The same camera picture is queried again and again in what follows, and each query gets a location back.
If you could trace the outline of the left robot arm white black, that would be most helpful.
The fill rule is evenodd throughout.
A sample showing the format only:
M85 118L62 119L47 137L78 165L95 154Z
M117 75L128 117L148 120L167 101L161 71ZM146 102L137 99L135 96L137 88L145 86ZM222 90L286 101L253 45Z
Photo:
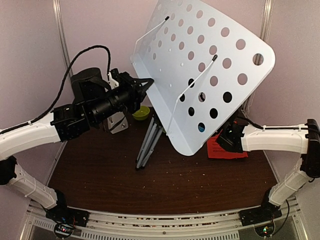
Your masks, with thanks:
M103 80L101 70L91 67L71 77L74 100L56 107L43 116L0 132L0 183L16 188L61 222L72 218L64 194L46 187L29 175L18 163L15 154L37 146L66 142L78 138L112 115L135 113L154 83L152 78L133 78L127 72L112 69L108 80L118 83L112 88Z

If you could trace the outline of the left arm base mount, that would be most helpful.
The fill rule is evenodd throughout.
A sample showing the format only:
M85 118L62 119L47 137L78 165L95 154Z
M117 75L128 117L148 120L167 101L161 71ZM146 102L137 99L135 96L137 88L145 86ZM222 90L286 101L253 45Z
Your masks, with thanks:
M47 209L43 207L45 217L54 221L53 233L59 239L69 238L77 227L86 227L90 213L75 208L60 208L58 206Z

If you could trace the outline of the red sheet music paper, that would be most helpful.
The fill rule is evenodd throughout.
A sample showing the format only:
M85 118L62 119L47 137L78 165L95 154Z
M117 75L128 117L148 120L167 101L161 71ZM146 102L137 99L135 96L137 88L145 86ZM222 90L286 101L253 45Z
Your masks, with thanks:
M246 152L236 153L236 152L228 152L224 150L217 142L217 136L211 137L207 140L207 155L209 159L242 159L247 158L248 154Z

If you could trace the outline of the white perforated music stand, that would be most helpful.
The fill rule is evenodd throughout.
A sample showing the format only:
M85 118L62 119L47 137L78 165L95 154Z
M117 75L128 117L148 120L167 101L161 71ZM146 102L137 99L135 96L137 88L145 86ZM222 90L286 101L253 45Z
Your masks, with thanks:
M273 49L200 0L160 0L130 58L174 147L194 155L272 71Z

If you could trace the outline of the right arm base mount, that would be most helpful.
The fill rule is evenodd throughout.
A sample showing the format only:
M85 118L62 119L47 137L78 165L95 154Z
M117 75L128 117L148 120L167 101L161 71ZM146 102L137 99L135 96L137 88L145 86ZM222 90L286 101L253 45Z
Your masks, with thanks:
M255 207L241 210L239 218L243 227L254 226L255 233L259 237L270 237L276 231L274 220L282 216L281 210L272 212L271 210Z

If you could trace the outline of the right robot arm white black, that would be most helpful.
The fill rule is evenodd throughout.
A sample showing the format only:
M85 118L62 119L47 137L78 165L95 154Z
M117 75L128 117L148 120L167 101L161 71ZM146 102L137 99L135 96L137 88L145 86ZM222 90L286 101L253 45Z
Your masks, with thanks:
M259 220L268 220L280 206L307 182L320 176L320 128L315 119L291 126L260 126L226 122L216 142L225 151L282 151L298 153L300 158L284 180L265 192L256 210Z

